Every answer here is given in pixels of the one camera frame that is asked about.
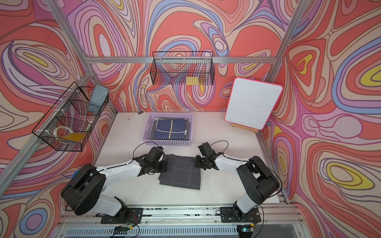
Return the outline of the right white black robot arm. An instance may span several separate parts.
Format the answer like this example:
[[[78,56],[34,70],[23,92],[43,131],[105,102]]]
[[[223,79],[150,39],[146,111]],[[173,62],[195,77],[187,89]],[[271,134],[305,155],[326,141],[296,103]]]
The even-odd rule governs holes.
[[[195,166],[207,170],[215,169],[238,175],[245,193],[232,206],[232,215],[242,221],[250,212],[281,190],[281,179],[260,157],[249,159],[229,157],[224,152],[216,153],[207,142],[198,147]]]

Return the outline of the navy yellow-striped pillowcase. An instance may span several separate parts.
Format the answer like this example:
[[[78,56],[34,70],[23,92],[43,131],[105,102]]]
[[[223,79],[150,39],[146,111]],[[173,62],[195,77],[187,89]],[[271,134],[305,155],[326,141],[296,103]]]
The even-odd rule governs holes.
[[[188,132],[185,119],[156,119],[155,121],[153,139],[185,140]]]

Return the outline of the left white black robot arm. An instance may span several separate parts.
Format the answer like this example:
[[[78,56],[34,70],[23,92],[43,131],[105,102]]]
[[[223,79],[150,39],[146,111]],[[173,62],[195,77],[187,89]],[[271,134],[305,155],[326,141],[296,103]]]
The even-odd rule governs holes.
[[[82,166],[61,191],[61,197],[76,215],[94,211],[111,218],[124,220],[131,216],[127,205],[118,197],[104,194],[112,183],[143,175],[166,172],[163,147],[152,147],[147,154],[130,161],[106,167],[92,164]]]

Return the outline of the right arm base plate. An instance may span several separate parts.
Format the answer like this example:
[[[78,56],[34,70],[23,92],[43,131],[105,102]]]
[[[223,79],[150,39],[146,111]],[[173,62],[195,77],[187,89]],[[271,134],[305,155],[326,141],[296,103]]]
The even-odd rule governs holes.
[[[238,207],[220,207],[216,214],[221,217],[222,223],[257,224],[262,221],[260,212],[257,208],[253,208],[248,213],[244,213]]]

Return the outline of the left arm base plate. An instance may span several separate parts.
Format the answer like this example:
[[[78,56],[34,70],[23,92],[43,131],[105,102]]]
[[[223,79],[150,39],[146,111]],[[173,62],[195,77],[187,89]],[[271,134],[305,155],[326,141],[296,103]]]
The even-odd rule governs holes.
[[[140,224],[142,214],[142,208],[123,207],[115,216],[103,215],[101,217],[101,224]]]

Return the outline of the dark grey pillowcase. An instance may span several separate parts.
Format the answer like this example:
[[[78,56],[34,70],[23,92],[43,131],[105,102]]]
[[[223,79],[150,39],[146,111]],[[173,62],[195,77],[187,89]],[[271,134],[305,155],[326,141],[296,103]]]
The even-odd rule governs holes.
[[[195,166],[195,157],[166,155],[167,170],[161,173],[160,185],[200,190],[201,171]]]

